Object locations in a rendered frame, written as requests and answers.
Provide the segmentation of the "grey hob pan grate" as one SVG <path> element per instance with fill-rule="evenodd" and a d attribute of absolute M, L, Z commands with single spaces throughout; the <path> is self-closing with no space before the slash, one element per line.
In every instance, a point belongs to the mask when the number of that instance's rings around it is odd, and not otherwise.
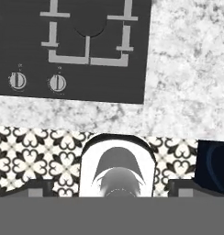
<path fill-rule="evenodd" d="M 122 27 L 122 39 L 121 45 L 116 47 L 116 50 L 120 52 L 118 59 L 113 58 L 95 58 L 90 56 L 90 41 L 91 37 L 85 37 L 84 56 L 66 56 L 58 55 L 57 49 L 59 43 L 57 42 L 57 27 L 58 23 L 51 21 L 49 23 L 49 40 L 41 43 L 42 47 L 48 49 L 48 61 L 50 63 L 62 63 L 62 64 L 89 64 L 96 66 L 114 66 L 114 67 L 128 67 L 129 66 L 129 52 L 134 51 L 134 48 L 130 43 L 130 26 L 125 22 L 138 21 L 139 18 L 132 15 L 133 0 L 124 0 L 124 11 L 121 16 L 108 15 L 108 20 L 121 21 Z"/>

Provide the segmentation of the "white and black round object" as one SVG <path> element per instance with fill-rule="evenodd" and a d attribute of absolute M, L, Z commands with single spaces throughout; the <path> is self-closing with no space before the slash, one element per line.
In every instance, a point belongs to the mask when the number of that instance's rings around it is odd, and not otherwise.
<path fill-rule="evenodd" d="M 141 138 L 99 134 L 82 152 L 79 197 L 153 197 L 156 165 Z"/>

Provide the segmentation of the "dark navy object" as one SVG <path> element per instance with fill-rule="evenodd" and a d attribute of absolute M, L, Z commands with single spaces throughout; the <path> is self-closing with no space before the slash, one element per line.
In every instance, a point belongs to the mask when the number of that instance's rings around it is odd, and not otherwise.
<path fill-rule="evenodd" d="M 224 195 L 224 141 L 198 142 L 194 182 Z"/>

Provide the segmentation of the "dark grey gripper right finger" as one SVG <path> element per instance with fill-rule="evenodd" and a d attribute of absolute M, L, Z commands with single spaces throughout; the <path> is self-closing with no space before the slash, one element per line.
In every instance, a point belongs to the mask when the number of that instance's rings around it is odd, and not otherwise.
<path fill-rule="evenodd" d="M 202 188 L 193 180 L 172 179 L 168 182 L 169 197 L 224 197 L 224 194 Z"/>

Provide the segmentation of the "dark grey hob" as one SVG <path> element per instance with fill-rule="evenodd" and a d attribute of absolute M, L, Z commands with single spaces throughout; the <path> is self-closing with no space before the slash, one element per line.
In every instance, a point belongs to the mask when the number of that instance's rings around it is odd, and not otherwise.
<path fill-rule="evenodd" d="M 81 101 L 141 104 L 147 69 L 151 0 L 133 0 L 128 22 L 130 45 L 128 67 L 62 64 L 48 61 L 49 23 L 57 22 L 58 55 L 84 56 L 85 37 L 90 36 L 90 56 L 118 59 L 124 0 L 0 0 L 0 95 Z M 21 72 L 24 89 L 14 90 L 8 77 Z M 66 79 L 61 93 L 52 92 L 48 81 L 54 74 Z"/>

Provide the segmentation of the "silver hob knob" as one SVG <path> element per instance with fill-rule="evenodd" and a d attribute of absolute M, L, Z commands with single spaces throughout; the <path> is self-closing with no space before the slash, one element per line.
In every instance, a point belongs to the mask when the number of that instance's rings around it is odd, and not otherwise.
<path fill-rule="evenodd" d="M 8 77 L 8 82 L 14 90 L 22 90 L 27 85 L 27 77 L 21 72 L 12 72 Z"/>
<path fill-rule="evenodd" d="M 66 88 L 66 79 L 61 74 L 54 74 L 48 81 L 49 88 L 52 92 L 61 93 Z"/>

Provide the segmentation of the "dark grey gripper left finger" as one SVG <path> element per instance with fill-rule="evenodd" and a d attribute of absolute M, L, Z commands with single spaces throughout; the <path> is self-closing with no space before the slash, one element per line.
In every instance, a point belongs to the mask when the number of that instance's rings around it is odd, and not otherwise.
<path fill-rule="evenodd" d="M 53 197 L 52 180 L 29 180 L 21 187 L 0 190 L 0 197 Z"/>

